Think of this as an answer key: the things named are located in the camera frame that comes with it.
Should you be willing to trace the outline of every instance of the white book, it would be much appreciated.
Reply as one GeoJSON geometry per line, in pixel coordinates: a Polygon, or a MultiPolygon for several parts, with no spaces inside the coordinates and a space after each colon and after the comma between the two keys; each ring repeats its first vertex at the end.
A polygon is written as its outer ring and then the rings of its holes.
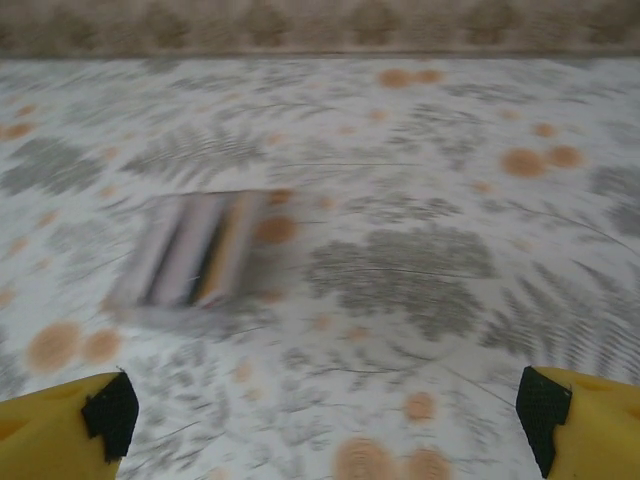
{"type": "Polygon", "coordinates": [[[159,197],[150,208],[145,232],[131,253],[112,298],[122,305],[142,302],[174,237],[186,206],[185,196],[159,197]]]}
{"type": "Polygon", "coordinates": [[[150,304],[179,306],[189,300],[226,200],[219,194],[189,197],[184,219],[153,282],[150,304]]]}

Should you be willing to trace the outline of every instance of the black rubber tip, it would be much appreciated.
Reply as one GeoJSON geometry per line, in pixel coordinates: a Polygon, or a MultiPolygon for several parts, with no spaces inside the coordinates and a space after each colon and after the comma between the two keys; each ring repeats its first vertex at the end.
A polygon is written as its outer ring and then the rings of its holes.
{"type": "Polygon", "coordinates": [[[571,395],[571,390],[549,380],[533,367],[524,369],[516,412],[543,478],[549,476],[556,456],[553,430],[567,421],[571,395]]]}
{"type": "Polygon", "coordinates": [[[89,438],[102,436],[105,462],[127,455],[138,419],[138,398],[126,373],[121,372],[82,408],[89,438]]]}

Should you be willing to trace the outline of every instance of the fern leaf pattern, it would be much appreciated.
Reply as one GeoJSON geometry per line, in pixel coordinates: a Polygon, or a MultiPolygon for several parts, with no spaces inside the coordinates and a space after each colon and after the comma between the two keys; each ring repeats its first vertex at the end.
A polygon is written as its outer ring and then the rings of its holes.
{"type": "Polygon", "coordinates": [[[554,364],[558,348],[558,337],[563,336],[562,307],[551,295],[538,288],[527,279],[520,277],[518,283],[534,304],[536,309],[536,331],[540,335],[544,361],[554,364]]]}
{"type": "Polygon", "coordinates": [[[127,162],[121,170],[135,175],[155,176],[179,186],[198,178],[206,184],[215,175],[231,168],[246,168],[265,163],[268,157],[263,138],[244,129],[230,132],[222,124],[201,131],[183,125],[151,141],[146,150],[127,162]]]}
{"type": "Polygon", "coordinates": [[[314,297],[336,293],[357,316],[405,311],[433,341],[474,329],[484,307],[464,279],[495,274],[479,237],[432,225],[409,232],[375,229],[366,242],[334,241],[312,252],[305,278],[314,297]]]}
{"type": "Polygon", "coordinates": [[[490,323],[481,345],[488,348],[503,346],[511,355],[522,354],[529,362],[535,360],[534,340],[520,325],[499,310],[493,311],[496,323],[490,323]]]}
{"type": "MultiPolygon", "coordinates": [[[[603,292],[604,312],[608,314],[605,321],[600,323],[604,330],[602,335],[602,350],[598,356],[598,372],[609,373],[612,357],[616,351],[627,352],[626,368],[630,375],[637,378],[638,360],[640,355],[636,352],[640,349],[637,337],[638,310],[636,305],[640,303],[640,290],[630,291],[615,278],[606,275],[592,267],[576,262],[603,292]]],[[[638,269],[632,267],[636,285],[639,284],[638,269]]]]}
{"type": "MultiPolygon", "coordinates": [[[[631,269],[634,280],[635,298],[633,308],[635,312],[640,312],[640,266],[633,263],[629,263],[628,265],[631,269]]],[[[638,348],[638,345],[640,345],[640,315],[635,315],[631,319],[631,328],[629,329],[629,332],[627,332],[627,335],[630,337],[632,345],[634,345],[634,348],[630,351],[627,370],[632,377],[633,382],[640,383],[640,348],[638,348]]]]}
{"type": "Polygon", "coordinates": [[[494,312],[502,327],[499,332],[502,341],[505,342],[509,353],[522,353],[528,360],[533,361],[535,335],[532,312],[508,288],[503,289],[502,296],[511,313],[510,317],[507,317],[499,311],[494,312]]]}
{"type": "Polygon", "coordinates": [[[419,148],[424,140],[432,142],[454,170],[464,168],[484,142],[484,127],[478,116],[432,104],[417,105],[395,133],[389,142],[398,146],[419,148]]]}
{"type": "Polygon", "coordinates": [[[567,366],[576,368],[589,344],[589,332],[596,320],[593,316],[596,305],[590,300],[590,294],[577,283],[553,273],[541,263],[534,268],[551,288],[565,301],[567,306],[566,335],[564,351],[567,366]]]}

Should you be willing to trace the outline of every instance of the patterned linoleum floor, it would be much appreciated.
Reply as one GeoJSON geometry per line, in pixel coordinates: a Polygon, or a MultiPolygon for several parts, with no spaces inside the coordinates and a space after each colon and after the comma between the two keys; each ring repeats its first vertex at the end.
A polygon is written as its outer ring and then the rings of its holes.
{"type": "Polygon", "coordinates": [[[5,61],[0,395],[124,368],[126,480],[540,478],[524,366],[640,380],[639,125],[637,60],[5,61]],[[265,186],[230,321],[103,308],[149,197],[265,186]]]}

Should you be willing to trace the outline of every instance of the book spine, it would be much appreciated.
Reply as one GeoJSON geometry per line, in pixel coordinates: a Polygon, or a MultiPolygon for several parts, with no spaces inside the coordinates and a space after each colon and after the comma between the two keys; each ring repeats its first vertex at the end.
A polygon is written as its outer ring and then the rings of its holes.
{"type": "Polygon", "coordinates": [[[256,218],[265,198],[263,192],[238,193],[229,212],[228,227],[216,252],[216,260],[196,299],[199,307],[211,308],[227,299],[236,289],[253,239],[256,218]]]}
{"type": "Polygon", "coordinates": [[[149,302],[178,306],[187,302],[206,250],[219,225],[226,195],[195,195],[154,282],[149,302]]]}
{"type": "Polygon", "coordinates": [[[125,265],[121,281],[116,284],[113,299],[122,306],[143,301],[153,284],[172,238],[184,215],[186,198],[158,198],[149,212],[141,239],[125,265]]]}

